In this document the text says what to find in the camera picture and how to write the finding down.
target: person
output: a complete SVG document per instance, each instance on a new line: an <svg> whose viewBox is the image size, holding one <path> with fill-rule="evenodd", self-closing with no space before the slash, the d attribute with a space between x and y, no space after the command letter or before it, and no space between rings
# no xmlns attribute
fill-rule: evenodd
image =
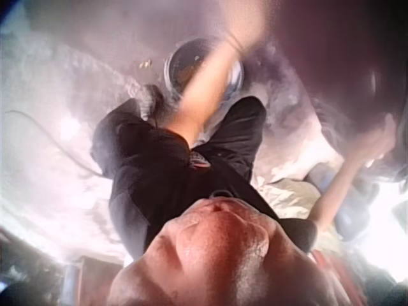
<svg viewBox="0 0 408 306"><path fill-rule="evenodd" d="M228 31L187 85L165 128L130 99L98 125L92 156L113 179L110 215L135 260L116 276L109 305L337 305L308 258L358 169L393 147L395 124L363 135L307 220L279 219L250 185L266 111L234 104L194 147L217 110L228 73L266 35L268 0L224 0Z"/></svg>

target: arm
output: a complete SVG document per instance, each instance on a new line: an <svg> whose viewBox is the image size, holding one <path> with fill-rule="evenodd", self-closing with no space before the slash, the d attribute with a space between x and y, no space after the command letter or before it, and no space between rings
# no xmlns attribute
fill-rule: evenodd
<svg viewBox="0 0 408 306"><path fill-rule="evenodd" d="M313 221L319 231L325 231L334 220L360 167L359 161L346 160L327 191L314 204L307 219Z"/></svg>
<svg viewBox="0 0 408 306"><path fill-rule="evenodd" d="M218 109L228 74L239 57L228 41L221 42L184 91L178 111L167 129L183 136L190 147L204 123Z"/></svg>
<svg viewBox="0 0 408 306"><path fill-rule="evenodd" d="M228 75L242 54L265 36L271 0L222 0L226 39L213 50L188 83L177 113L167 129L186 139L191 148L207 120L218 109Z"/></svg>
<svg viewBox="0 0 408 306"><path fill-rule="evenodd" d="M383 156L395 146L395 131L395 122L391 115L387 115L384 126L358 136L350 144L351 150L340 171L307 218L317 225L319 231L325 231L334 220L358 170L367 161Z"/></svg>

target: black pants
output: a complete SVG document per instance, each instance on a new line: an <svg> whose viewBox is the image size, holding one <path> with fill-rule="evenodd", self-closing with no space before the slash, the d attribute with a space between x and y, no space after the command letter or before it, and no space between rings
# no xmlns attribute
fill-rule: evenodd
<svg viewBox="0 0 408 306"><path fill-rule="evenodd" d="M209 161L213 156L221 157L243 178L250 181L255 156L262 142L265 118L266 110L259 99L241 99L228 111L210 141L193 150ZM101 167L103 175L112 179L120 168L116 161L136 154L140 150L138 144L143 143L144 138L153 134L165 137L164 133L158 133L157 130L153 133L154 129L140 118L135 99L128 100L110 112L98 124L91 150L91 155Z"/></svg>
<svg viewBox="0 0 408 306"><path fill-rule="evenodd" d="M243 98L231 107L210 141L194 151L205 157L221 157L250 181L265 119L266 110L258 98Z"/></svg>

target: bucket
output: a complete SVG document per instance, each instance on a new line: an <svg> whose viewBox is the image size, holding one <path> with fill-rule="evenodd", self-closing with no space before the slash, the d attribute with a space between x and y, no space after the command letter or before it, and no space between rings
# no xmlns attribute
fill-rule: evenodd
<svg viewBox="0 0 408 306"><path fill-rule="evenodd" d="M164 81L171 96L179 100L183 91L206 56L214 49L216 42L205 38L189 40L176 49L164 64ZM223 101L231 100L238 94L244 81L244 67L234 63L228 77Z"/></svg>

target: hand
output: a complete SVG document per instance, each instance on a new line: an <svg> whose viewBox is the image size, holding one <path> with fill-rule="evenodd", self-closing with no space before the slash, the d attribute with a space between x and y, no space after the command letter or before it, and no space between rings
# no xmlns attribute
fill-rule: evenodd
<svg viewBox="0 0 408 306"><path fill-rule="evenodd" d="M391 151L396 141L396 124L391 114L385 116L384 125L360 134L351 142L346 159L366 163L380 159Z"/></svg>
<svg viewBox="0 0 408 306"><path fill-rule="evenodd" d="M271 3L274 1L221 0L227 30L241 44L242 52L248 52L267 34L271 26Z"/></svg>

